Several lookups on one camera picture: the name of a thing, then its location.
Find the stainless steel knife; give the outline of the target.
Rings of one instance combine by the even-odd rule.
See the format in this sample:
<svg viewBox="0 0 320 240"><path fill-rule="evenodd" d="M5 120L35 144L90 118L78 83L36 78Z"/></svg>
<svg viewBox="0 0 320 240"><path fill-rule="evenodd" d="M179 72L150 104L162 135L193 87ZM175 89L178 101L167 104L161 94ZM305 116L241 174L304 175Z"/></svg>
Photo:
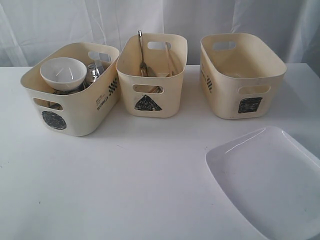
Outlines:
<svg viewBox="0 0 320 240"><path fill-rule="evenodd" d="M157 77L157 74L150 66L147 67L147 74L149 77Z"/></svg>

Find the cream bin with square mark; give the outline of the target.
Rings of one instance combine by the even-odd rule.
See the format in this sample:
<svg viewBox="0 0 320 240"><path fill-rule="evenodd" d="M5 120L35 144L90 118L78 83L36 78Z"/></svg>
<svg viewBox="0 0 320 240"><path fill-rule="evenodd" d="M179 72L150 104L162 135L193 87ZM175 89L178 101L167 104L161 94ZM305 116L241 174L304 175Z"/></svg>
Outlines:
<svg viewBox="0 0 320 240"><path fill-rule="evenodd" d="M255 35L222 33L200 41L200 82L211 110L222 119L265 115L286 72L286 64Z"/></svg>

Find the stainless steel bowl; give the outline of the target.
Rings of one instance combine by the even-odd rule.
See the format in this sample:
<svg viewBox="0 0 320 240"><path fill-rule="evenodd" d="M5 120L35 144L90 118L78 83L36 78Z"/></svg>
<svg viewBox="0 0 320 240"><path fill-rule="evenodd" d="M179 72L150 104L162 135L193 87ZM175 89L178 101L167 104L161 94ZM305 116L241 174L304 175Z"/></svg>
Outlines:
<svg viewBox="0 0 320 240"><path fill-rule="evenodd" d="M110 62L102 60L94 60L87 65L87 74L84 80L84 87L88 88L104 73L104 71L111 65Z"/></svg>

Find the stainless steel cup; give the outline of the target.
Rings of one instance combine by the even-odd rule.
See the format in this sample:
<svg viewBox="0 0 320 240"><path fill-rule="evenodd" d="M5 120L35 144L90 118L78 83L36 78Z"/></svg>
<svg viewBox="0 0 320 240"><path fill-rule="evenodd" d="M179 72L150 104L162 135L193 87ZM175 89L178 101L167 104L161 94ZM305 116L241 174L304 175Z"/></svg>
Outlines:
<svg viewBox="0 0 320 240"><path fill-rule="evenodd" d="M78 92L81 92L85 89L84 85L80 85L79 87L75 88L75 89L72 89L72 90L54 90L53 91L53 94L54 95L71 95L71 94L75 94L75 93L78 93Z"/></svg>
<svg viewBox="0 0 320 240"><path fill-rule="evenodd" d="M55 109L55 110L59 110L59 111L63 110L63 107L59 103L56 103L56 102L46 101L46 106L50 109Z"/></svg>

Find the white ceramic bowl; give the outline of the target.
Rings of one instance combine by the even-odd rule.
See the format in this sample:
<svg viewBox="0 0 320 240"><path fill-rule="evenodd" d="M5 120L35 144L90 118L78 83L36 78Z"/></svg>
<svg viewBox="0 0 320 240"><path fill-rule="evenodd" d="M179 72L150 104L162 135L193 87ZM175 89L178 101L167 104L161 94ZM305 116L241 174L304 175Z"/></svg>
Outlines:
<svg viewBox="0 0 320 240"><path fill-rule="evenodd" d="M51 58L41 65L39 71L44 81L58 91L78 88L87 75L86 65L70 57Z"/></svg>

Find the cream bin with circle mark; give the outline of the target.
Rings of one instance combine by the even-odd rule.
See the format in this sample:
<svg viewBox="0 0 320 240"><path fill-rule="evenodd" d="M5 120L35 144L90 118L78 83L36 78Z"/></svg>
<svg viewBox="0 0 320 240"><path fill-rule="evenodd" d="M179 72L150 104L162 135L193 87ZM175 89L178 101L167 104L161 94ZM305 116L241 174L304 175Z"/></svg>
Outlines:
<svg viewBox="0 0 320 240"><path fill-rule="evenodd" d="M83 91L69 95L53 94L50 87L40 74L41 65L47 60L59 57L74 58L86 66L94 60L89 52L97 52L110 56L110 66L104 73ZM97 129L107 114L118 102L121 88L116 70L120 51L109 45L90 42L76 42L65 45L53 52L20 79L29 98L33 101L42 123L50 130L71 136L85 136ZM46 101L58 103L63 110L47 107Z"/></svg>

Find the stainless steel fork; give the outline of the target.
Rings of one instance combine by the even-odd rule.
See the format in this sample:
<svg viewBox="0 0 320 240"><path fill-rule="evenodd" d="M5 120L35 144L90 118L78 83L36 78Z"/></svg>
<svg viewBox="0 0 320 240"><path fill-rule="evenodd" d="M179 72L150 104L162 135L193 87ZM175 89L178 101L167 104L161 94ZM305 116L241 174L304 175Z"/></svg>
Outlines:
<svg viewBox="0 0 320 240"><path fill-rule="evenodd" d="M138 40L139 40L139 46L140 46L140 52L141 52L141 63L140 63L140 71L141 75L143 77L148 76L148 67L147 64L144 61L144 49L143 49L143 38L142 38L142 31L138 30Z"/></svg>

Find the cream bin with triangle mark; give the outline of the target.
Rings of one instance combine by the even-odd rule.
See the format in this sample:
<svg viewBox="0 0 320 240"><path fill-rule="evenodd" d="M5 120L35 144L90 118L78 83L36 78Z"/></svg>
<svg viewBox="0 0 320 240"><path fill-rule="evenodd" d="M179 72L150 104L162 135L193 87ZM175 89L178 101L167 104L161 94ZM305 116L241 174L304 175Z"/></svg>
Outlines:
<svg viewBox="0 0 320 240"><path fill-rule="evenodd" d="M156 74L169 74L165 42L168 42L174 76L142 76L142 57L137 35L128 39L119 55L116 70L122 97L126 110L134 116L168 118L179 110L188 56L187 40L176 34L142 34L144 62ZM160 86L162 92L148 93L149 89L155 86Z"/></svg>

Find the white curtain backdrop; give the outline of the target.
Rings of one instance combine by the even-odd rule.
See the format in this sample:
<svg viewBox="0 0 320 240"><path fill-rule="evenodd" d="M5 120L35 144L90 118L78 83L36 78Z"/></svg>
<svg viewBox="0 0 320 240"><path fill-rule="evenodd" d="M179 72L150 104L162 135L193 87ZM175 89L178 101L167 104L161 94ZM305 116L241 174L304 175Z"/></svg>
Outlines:
<svg viewBox="0 0 320 240"><path fill-rule="evenodd" d="M203 37L249 33L285 63L320 71L317 0L3 0L0 64L34 66L76 42L121 50L138 30L186 38L190 65L200 61Z"/></svg>

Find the white rectangular plate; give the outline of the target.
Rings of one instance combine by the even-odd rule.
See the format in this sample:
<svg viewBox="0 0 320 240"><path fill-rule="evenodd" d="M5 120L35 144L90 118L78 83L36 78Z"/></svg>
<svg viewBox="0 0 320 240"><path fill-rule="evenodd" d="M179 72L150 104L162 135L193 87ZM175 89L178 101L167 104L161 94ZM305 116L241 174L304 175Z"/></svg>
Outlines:
<svg viewBox="0 0 320 240"><path fill-rule="evenodd" d="M205 160L228 200L266 239L319 239L320 161L283 129L254 130L212 148Z"/></svg>

